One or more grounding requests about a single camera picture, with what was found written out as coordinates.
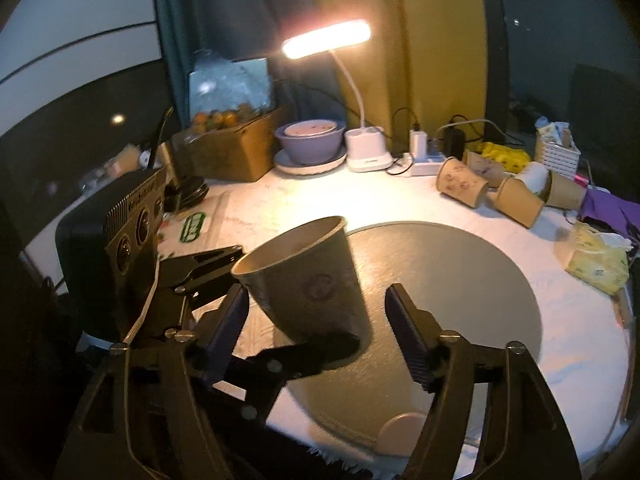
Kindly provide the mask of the brown paper cup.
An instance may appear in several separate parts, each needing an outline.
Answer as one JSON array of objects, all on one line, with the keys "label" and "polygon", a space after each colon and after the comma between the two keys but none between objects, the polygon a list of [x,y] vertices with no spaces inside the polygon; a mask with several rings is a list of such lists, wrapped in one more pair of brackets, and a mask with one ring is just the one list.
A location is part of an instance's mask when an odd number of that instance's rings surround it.
[{"label": "brown paper cup", "polygon": [[344,333],[361,348],[371,324],[345,231],[329,216],[296,226],[243,256],[232,275],[289,340]]}]

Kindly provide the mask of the lying paper cup middle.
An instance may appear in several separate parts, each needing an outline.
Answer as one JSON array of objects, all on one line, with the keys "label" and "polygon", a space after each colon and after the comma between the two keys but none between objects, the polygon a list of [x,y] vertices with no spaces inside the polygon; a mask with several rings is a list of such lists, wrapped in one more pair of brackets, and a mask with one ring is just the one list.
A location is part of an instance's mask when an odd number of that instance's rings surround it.
[{"label": "lying paper cup middle", "polygon": [[498,187],[494,205],[498,211],[530,229],[544,208],[544,201],[521,180],[507,177]]}]

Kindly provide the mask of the lying paper cup left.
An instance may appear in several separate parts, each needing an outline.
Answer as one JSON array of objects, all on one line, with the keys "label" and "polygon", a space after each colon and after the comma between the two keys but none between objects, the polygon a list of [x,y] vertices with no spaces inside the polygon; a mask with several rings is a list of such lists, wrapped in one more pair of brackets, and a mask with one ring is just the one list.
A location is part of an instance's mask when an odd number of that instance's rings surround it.
[{"label": "lying paper cup left", "polygon": [[436,177],[436,190],[465,206],[476,209],[484,202],[489,183],[474,174],[461,160],[448,157],[440,166]]}]

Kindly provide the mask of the lying paper cup back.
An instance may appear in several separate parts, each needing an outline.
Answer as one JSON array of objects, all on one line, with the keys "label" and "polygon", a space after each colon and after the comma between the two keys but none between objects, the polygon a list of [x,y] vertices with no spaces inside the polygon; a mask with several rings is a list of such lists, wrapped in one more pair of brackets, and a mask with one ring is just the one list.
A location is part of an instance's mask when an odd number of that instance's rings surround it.
[{"label": "lying paper cup back", "polygon": [[498,188],[508,176],[500,162],[480,156],[475,152],[466,150],[462,162],[468,166],[474,174],[485,179],[491,188]]}]

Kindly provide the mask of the round grey mat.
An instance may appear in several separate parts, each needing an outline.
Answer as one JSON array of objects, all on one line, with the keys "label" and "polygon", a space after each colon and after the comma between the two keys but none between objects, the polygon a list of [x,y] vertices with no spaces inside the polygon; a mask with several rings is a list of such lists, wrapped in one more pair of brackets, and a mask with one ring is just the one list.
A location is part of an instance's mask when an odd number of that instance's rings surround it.
[{"label": "round grey mat", "polygon": [[321,431],[372,451],[394,417],[428,412],[433,397],[416,384],[387,321],[387,287],[399,283],[445,330],[504,348],[512,340],[539,356],[541,315],[520,268],[487,240],[442,224],[390,222],[349,232],[372,340],[355,362],[289,382],[268,424],[314,443]]}]

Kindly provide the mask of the white textured tablecloth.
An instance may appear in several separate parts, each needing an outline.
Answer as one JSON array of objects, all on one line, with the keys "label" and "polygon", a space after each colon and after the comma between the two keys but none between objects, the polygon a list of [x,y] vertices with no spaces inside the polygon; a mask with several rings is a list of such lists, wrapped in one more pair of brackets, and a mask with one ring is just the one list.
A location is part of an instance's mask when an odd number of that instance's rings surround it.
[{"label": "white textured tablecloth", "polygon": [[256,182],[210,182],[205,229],[182,244],[178,226],[166,231],[164,256],[240,245],[251,250],[294,226],[342,216],[353,231],[392,221],[452,226],[487,240],[527,278],[541,315],[539,366],[572,435],[582,470],[593,474],[623,443],[634,337],[630,293],[615,297],[579,281],[560,261],[562,237],[574,214],[544,208],[531,229],[488,206],[471,209],[435,188],[432,177],[358,174],[340,167],[295,177],[272,170]]}]

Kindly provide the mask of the cardboard box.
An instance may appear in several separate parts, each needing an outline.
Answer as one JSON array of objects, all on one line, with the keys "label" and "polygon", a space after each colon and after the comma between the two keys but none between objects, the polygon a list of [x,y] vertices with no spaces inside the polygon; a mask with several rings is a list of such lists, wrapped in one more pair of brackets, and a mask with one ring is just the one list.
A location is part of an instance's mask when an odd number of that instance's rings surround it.
[{"label": "cardboard box", "polygon": [[255,182],[273,168],[274,156],[281,148],[274,136],[277,128],[292,121],[292,107],[285,105],[227,129],[206,133],[186,129],[176,133],[171,142],[178,161],[196,176]]}]

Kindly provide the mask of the plastic bag of fruit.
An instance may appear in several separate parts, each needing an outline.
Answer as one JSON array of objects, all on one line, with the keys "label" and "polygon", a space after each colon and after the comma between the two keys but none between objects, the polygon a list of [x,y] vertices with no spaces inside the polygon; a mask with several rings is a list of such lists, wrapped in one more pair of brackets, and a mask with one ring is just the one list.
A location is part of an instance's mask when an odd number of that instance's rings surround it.
[{"label": "plastic bag of fruit", "polygon": [[194,126],[226,128],[227,116],[248,122],[274,107],[266,58],[233,61],[213,50],[199,50],[188,81],[188,112]]}]

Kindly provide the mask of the white power strip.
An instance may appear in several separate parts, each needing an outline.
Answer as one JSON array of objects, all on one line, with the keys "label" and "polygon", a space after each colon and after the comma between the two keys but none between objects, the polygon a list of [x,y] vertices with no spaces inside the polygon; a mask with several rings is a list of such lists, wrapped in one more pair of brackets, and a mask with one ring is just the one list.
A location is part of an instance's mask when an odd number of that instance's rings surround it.
[{"label": "white power strip", "polygon": [[444,155],[436,154],[424,160],[415,160],[410,153],[405,153],[399,162],[399,175],[404,177],[435,177],[442,168],[445,159]]}]

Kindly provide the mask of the white paper roll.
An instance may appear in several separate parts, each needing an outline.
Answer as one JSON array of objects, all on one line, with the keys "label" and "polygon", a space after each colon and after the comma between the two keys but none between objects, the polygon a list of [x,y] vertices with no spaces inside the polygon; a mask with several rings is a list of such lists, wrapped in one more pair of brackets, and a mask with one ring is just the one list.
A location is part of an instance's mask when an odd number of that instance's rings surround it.
[{"label": "white paper roll", "polygon": [[530,192],[541,196],[547,186],[549,170],[541,162],[529,162],[516,176]]}]

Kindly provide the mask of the black charger plug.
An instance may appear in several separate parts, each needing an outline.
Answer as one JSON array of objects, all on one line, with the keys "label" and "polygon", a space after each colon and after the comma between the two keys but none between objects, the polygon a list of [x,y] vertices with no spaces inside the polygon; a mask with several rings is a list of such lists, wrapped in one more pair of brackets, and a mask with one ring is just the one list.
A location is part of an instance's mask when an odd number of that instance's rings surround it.
[{"label": "black charger plug", "polygon": [[442,134],[442,154],[461,160],[465,152],[465,143],[466,137],[463,130],[448,127]]}]

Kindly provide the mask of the white charger plug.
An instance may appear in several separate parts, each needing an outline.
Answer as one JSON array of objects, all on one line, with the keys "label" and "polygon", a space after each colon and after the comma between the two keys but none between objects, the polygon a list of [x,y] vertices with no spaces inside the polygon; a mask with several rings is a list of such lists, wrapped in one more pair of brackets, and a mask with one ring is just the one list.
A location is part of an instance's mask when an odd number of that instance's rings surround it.
[{"label": "white charger plug", "polygon": [[423,130],[409,131],[409,152],[415,162],[427,160],[428,136]]}]

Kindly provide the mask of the white basket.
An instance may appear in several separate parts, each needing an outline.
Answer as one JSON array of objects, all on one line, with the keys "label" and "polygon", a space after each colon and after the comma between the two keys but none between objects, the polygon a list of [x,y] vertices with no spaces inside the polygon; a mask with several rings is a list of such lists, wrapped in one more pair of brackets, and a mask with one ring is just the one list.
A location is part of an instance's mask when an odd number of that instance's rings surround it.
[{"label": "white basket", "polygon": [[577,174],[578,164],[581,151],[578,150],[575,143],[569,148],[556,144],[551,140],[547,140],[544,136],[538,134],[535,145],[535,160],[540,162],[550,171],[562,174],[564,177],[573,180]]}]

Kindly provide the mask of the grey blue curtain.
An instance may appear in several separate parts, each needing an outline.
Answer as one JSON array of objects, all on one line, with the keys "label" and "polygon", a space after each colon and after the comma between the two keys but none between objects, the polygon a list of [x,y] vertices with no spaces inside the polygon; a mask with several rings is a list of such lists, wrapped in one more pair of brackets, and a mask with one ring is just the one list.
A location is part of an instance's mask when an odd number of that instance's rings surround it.
[{"label": "grey blue curtain", "polygon": [[189,74],[198,51],[228,60],[278,53],[319,8],[316,0],[154,0],[154,11],[175,113],[185,126]]}]

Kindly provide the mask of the yellow curtain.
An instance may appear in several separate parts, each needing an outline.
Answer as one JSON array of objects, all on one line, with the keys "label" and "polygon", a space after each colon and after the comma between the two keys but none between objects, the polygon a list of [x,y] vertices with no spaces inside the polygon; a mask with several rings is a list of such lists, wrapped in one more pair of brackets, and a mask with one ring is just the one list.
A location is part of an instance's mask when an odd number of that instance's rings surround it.
[{"label": "yellow curtain", "polygon": [[418,122],[434,133],[454,115],[482,118],[487,93],[484,0],[316,0],[330,22],[369,23],[372,37],[337,54],[361,92],[369,122],[408,145]]}]

